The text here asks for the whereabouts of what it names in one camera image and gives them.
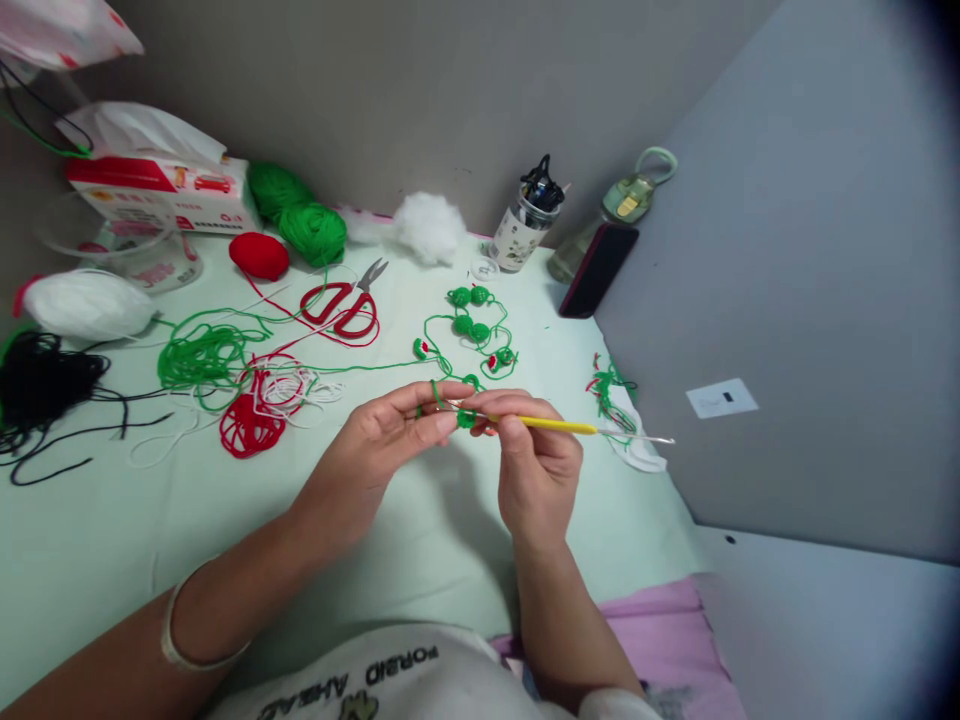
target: white t-shirt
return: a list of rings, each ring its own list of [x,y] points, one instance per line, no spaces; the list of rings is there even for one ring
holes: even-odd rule
[[[354,638],[298,673],[226,698],[210,720],[572,720],[536,702],[474,632],[449,625],[381,628]],[[659,720],[624,690],[598,690],[580,720]]]

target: red yarn ball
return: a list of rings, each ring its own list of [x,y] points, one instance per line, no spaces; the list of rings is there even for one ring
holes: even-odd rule
[[[290,254],[276,238],[263,233],[243,233],[230,241],[230,259],[248,275],[279,280],[290,267]]]

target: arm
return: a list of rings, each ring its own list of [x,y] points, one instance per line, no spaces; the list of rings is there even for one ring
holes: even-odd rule
[[[473,388],[440,383],[442,397]],[[196,664],[230,657],[326,565],[369,530],[393,473],[456,429],[453,413],[414,419],[433,402],[414,383],[358,407],[327,448],[291,508],[202,567],[177,598],[171,634]],[[189,718],[230,667],[190,672],[160,649],[170,591],[148,603],[28,690],[2,720],[38,717]]]
[[[622,688],[643,697],[566,542],[583,460],[580,443],[568,433],[521,423],[516,415],[563,419],[549,403],[522,391],[481,393],[463,405],[501,416],[500,513],[513,535],[523,648],[541,696],[574,715],[594,690]]]

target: scissors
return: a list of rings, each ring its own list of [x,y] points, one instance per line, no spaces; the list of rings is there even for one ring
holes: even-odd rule
[[[380,264],[383,258],[378,258],[376,262],[373,263],[367,271],[363,274],[363,277],[360,278],[356,283],[327,283],[326,285],[321,285],[320,287],[315,287],[313,290],[308,292],[300,299],[300,310],[303,313],[303,316],[312,322],[314,325],[323,325],[327,318],[330,317],[330,313],[333,312],[333,309],[340,304],[340,302],[347,297],[351,292],[353,292],[354,287],[360,288],[360,297],[357,298],[357,301],[353,304],[349,310],[345,311],[342,316],[333,324],[333,331],[340,337],[345,338],[358,338],[363,337],[373,329],[374,324],[377,322],[377,304],[373,301],[373,296],[370,295],[370,283],[380,277],[381,273],[386,270],[389,262]],[[327,306],[323,309],[323,312],[320,315],[311,315],[310,310],[307,307],[310,301],[313,300],[317,295],[320,295],[324,290],[328,288],[337,288],[338,292],[336,296],[327,303]],[[367,303],[370,303],[370,322],[362,330],[347,330],[346,324],[349,323],[353,318],[357,316],[363,306]]]

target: scissor blade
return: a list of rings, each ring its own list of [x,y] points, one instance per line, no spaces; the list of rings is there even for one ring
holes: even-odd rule
[[[360,278],[360,282],[357,283],[357,287],[363,290],[364,292],[370,292],[370,283],[380,277],[383,274],[383,271],[387,269],[387,265],[390,264],[389,261],[380,264],[383,258],[377,258],[377,261],[373,263],[370,267],[367,268],[367,271],[363,274],[363,277]]]

